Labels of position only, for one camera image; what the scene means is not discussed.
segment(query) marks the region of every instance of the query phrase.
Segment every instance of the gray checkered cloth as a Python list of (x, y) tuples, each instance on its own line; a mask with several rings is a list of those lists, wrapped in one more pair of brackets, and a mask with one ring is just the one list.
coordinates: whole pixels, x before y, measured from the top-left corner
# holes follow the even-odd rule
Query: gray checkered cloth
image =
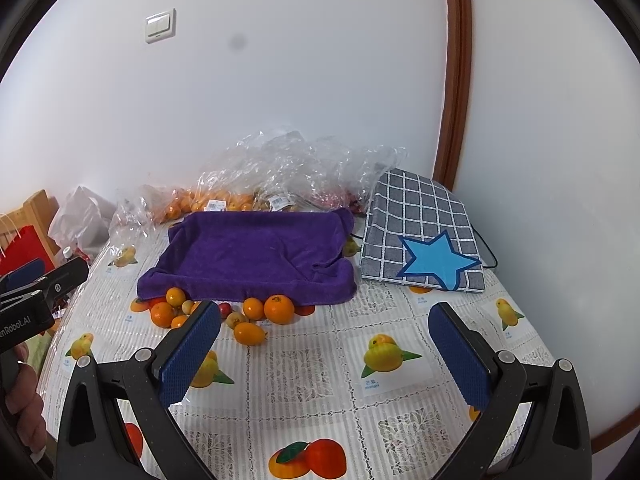
[[(407, 251), (398, 235), (428, 241), (449, 232), (455, 251), (480, 259), (465, 206), (444, 186), (415, 173), (387, 171), (373, 190), (362, 244), (362, 277), (378, 282), (442, 288), (433, 276), (402, 276)], [(480, 265), (460, 275), (462, 292), (482, 292)]]

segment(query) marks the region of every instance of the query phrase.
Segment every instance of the white wall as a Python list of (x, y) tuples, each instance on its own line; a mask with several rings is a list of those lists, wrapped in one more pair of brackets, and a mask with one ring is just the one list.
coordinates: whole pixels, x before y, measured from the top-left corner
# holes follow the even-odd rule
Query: white wall
[[(172, 7), (176, 36), (146, 44)], [(40, 187), (188, 184), (284, 124), (408, 147), (431, 174), (445, 60), (446, 0), (59, 0), (0, 84), (0, 210)]]
[(474, 0), (474, 19), (456, 192), (596, 435), (640, 404), (640, 64), (592, 0)]

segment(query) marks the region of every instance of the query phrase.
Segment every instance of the lace tablecloth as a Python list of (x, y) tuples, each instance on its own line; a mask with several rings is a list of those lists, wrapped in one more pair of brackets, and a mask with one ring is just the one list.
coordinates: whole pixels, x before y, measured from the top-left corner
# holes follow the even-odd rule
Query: lace tablecloth
[[(139, 263), (123, 268), (108, 266), (111, 255), (105, 248), (74, 296), (38, 386), (54, 436), (75, 365), (65, 355), (73, 341), (92, 333), (92, 352), (106, 362), (127, 359), (140, 347), (154, 348), (166, 334), (148, 313), (129, 310), (138, 277), (166, 245), (166, 230), (160, 229), (139, 248)], [(273, 479), (268, 462), (277, 450), (320, 438), (344, 448), (346, 479), (428, 479), (472, 423), (469, 406), (429, 337), (427, 314), (433, 304), (448, 301), (494, 349), (508, 349), (530, 364), (553, 362), (526, 317), (503, 330), (496, 306), (500, 298), (521, 312), (490, 271), (482, 294), (416, 294), (405, 286), (364, 281), (348, 303), (318, 306), (311, 316), (296, 316), (286, 326), (260, 322), (268, 338), (258, 347), (241, 346), (223, 326), (212, 348), (234, 384), (190, 388), (170, 411), (219, 480)], [(368, 341), (379, 333), (421, 357), (361, 378)], [(121, 409), (126, 422), (135, 422), (127, 402)], [(528, 409), (521, 405), (495, 462), (514, 449)], [(147, 446), (142, 463), (162, 478)], [(302, 478), (319, 477), (309, 472)]]

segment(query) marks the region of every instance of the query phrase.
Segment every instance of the red paper bag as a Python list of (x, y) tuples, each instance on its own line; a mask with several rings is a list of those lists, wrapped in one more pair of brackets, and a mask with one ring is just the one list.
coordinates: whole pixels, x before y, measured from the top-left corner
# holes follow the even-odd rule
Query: red paper bag
[(54, 269), (53, 262), (32, 225), (21, 228), (5, 250), (0, 251), (0, 276), (28, 264), (36, 258), (44, 262), (45, 272)]

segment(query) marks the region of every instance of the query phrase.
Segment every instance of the black cable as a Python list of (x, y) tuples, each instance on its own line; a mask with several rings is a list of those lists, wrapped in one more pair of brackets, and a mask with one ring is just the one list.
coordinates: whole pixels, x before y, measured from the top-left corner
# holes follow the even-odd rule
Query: black cable
[(491, 266), (483, 265), (482, 268), (483, 269), (496, 269), (498, 267), (498, 258), (495, 257), (495, 254), (491, 250), (491, 247), (489, 247), (489, 245), (484, 241), (484, 238), (482, 238), (482, 235), (478, 232), (478, 230), (475, 227), (473, 227), (473, 225), (471, 226), (471, 228), (478, 235), (478, 238), (480, 238), (480, 240), (482, 240), (482, 243), (487, 248), (487, 250), (489, 251), (489, 254), (491, 254), (491, 257), (494, 259), (494, 262), (495, 262), (494, 265), (491, 265)]

